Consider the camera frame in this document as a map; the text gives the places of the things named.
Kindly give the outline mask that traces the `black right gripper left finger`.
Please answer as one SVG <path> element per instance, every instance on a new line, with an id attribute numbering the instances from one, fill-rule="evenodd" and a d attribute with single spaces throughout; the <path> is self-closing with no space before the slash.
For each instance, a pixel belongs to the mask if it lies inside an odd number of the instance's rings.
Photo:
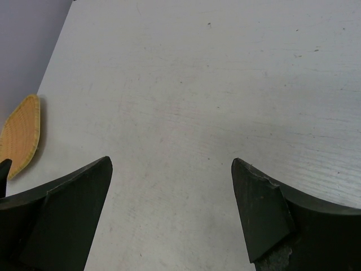
<path id="1" fill-rule="evenodd" d="M 84 270 L 112 178 L 110 157 L 1 196 L 1 270 Z"/>

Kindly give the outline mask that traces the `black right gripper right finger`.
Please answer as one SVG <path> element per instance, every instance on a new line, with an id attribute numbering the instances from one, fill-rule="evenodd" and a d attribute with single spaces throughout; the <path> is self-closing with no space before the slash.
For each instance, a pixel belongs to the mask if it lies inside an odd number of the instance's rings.
<path id="1" fill-rule="evenodd" d="M 236 158 L 231 166 L 249 261 L 257 270 L 359 270 L 360 210 L 281 183 Z"/>

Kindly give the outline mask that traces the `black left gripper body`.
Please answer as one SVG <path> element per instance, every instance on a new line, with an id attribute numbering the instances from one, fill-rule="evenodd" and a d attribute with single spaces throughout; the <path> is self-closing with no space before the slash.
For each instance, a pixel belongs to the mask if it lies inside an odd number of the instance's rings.
<path id="1" fill-rule="evenodd" d="M 0 163 L 0 196 L 6 196 L 7 177 L 12 165 L 11 159 L 5 159 Z"/>

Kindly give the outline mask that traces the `yellow woven square mat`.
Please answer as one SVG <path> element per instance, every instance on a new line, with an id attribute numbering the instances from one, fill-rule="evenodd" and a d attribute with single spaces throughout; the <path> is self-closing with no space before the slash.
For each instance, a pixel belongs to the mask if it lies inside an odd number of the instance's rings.
<path id="1" fill-rule="evenodd" d="M 1 160 L 10 159 L 7 179 L 13 179 L 33 159 L 41 127 L 41 105 L 37 95 L 27 96 L 11 113 L 1 131 Z"/>

